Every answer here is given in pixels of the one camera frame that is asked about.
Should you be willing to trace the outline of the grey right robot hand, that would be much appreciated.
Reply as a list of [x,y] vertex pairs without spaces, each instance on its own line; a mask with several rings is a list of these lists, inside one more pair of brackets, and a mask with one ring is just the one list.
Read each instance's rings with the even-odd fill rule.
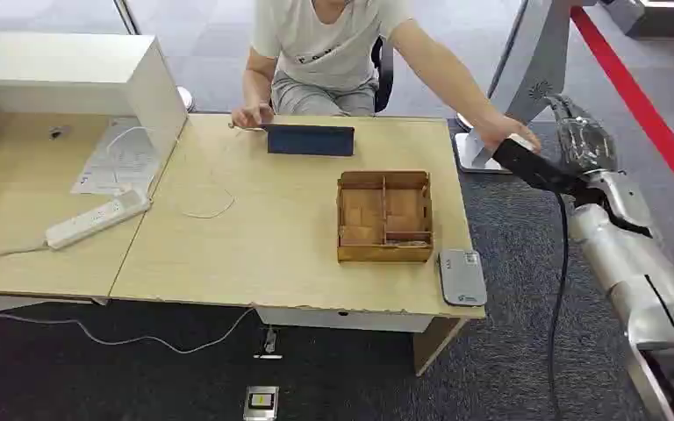
[[564,94],[546,96],[545,100],[556,119],[564,168],[577,175],[618,170],[613,137],[598,120]]

